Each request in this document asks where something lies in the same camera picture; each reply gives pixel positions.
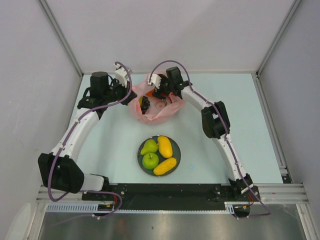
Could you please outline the pink plastic bag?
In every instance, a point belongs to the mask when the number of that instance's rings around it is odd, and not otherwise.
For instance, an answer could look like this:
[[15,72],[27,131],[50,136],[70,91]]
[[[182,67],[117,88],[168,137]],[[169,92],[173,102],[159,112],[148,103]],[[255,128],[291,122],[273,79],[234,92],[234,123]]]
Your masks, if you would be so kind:
[[[165,99],[158,99],[154,96],[146,96],[146,93],[155,90],[153,86],[147,84],[147,74],[145,79],[132,87],[132,90],[137,94],[137,97],[133,99],[129,104],[130,114],[134,119],[144,124],[160,124],[171,117],[173,117],[184,105],[185,100],[174,96],[172,93]],[[141,111],[141,100],[142,96],[146,96],[150,102],[150,107],[145,114]]]

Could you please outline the green fake pear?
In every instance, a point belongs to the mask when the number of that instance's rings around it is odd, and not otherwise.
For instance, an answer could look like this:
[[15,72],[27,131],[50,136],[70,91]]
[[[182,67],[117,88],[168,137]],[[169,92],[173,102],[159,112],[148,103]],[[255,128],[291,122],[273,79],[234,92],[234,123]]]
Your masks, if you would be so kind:
[[146,155],[148,153],[156,153],[159,149],[159,146],[155,140],[152,138],[145,141],[143,148],[140,151],[141,155]]

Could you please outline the yellow fake lemon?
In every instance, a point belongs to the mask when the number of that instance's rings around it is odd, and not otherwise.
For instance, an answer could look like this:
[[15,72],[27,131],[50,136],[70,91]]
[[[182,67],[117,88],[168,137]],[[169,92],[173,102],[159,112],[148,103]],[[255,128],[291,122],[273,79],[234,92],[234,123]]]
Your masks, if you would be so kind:
[[158,151],[166,159],[173,156],[172,144],[168,137],[160,135],[157,138],[158,142]]

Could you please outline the green fake apple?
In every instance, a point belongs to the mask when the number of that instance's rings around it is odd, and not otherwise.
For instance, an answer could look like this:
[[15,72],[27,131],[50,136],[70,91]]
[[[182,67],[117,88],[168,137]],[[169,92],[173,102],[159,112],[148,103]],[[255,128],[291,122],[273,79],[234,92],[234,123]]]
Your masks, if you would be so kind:
[[142,165],[147,170],[153,170],[159,164],[159,157],[156,153],[150,152],[143,156]]

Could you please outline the dark teal ceramic plate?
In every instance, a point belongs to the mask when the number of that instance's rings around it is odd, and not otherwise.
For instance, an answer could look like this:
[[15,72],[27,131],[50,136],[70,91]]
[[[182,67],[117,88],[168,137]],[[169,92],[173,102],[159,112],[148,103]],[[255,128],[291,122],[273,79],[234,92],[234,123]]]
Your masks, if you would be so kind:
[[[173,150],[172,158],[175,158],[175,159],[177,160],[176,166],[175,166],[172,170],[170,170],[170,171],[168,171],[167,173],[165,173],[164,175],[160,175],[160,176],[156,176],[156,175],[153,173],[153,169],[149,170],[149,169],[144,168],[143,162],[142,162],[144,155],[141,155],[141,154],[140,154],[141,149],[143,148],[145,142],[146,142],[148,139],[153,139],[153,140],[155,140],[155,141],[157,142],[157,144],[158,144],[158,137],[159,137],[159,136],[160,136],[160,135],[155,135],[155,136],[152,136],[152,137],[147,138],[147,139],[140,145],[140,147],[138,148],[138,151],[137,151],[137,162],[138,162],[140,168],[141,168],[145,173],[147,173],[148,175],[154,176],[154,177],[163,177],[163,176],[167,176],[167,175],[173,173],[173,172],[177,169],[177,167],[179,166],[180,161],[181,161],[181,150],[180,150],[178,144],[177,144],[173,139],[167,137],[167,138],[169,138],[169,140],[170,140],[170,142],[171,142],[171,145],[172,145],[172,150]],[[163,161],[165,161],[165,160],[167,159],[167,158],[164,158],[164,157],[159,153],[159,149],[158,149],[157,152],[155,152],[155,154],[158,155],[159,164],[162,163]]]

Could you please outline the yellow fake mango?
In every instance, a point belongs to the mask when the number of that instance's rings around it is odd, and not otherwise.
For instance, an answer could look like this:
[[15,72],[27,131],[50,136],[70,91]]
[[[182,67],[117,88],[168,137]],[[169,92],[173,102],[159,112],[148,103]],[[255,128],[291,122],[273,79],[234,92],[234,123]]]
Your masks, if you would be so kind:
[[162,176],[172,170],[177,165],[177,160],[174,157],[168,158],[153,169],[156,176]]

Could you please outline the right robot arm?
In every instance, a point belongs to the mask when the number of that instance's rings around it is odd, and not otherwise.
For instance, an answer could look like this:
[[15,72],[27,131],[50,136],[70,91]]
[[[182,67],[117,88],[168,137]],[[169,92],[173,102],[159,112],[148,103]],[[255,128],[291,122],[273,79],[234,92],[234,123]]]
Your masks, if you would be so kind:
[[218,147],[227,167],[231,196],[237,201],[247,197],[252,190],[253,181],[234,149],[231,124],[225,104],[222,101],[213,102],[201,95],[193,88],[189,78],[183,80],[177,66],[168,68],[165,75],[155,73],[153,70],[147,83],[149,86],[154,86],[154,97],[160,99],[173,94],[199,110],[202,130]]

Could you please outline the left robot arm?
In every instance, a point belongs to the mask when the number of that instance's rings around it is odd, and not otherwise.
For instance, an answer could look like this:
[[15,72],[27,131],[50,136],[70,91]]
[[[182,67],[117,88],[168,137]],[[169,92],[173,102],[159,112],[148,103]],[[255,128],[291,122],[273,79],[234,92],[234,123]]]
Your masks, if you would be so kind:
[[78,102],[74,119],[62,139],[50,153],[41,153],[38,158],[42,183],[50,196],[52,190],[66,194],[93,191],[100,200],[110,196],[111,188],[105,184],[106,177],[84,173],[77,165],[77,159],[89,133],[107,108],[128,105],[136,97],[126,68],[118,67],[114,76],[104,71],[91,74],[90,86]]

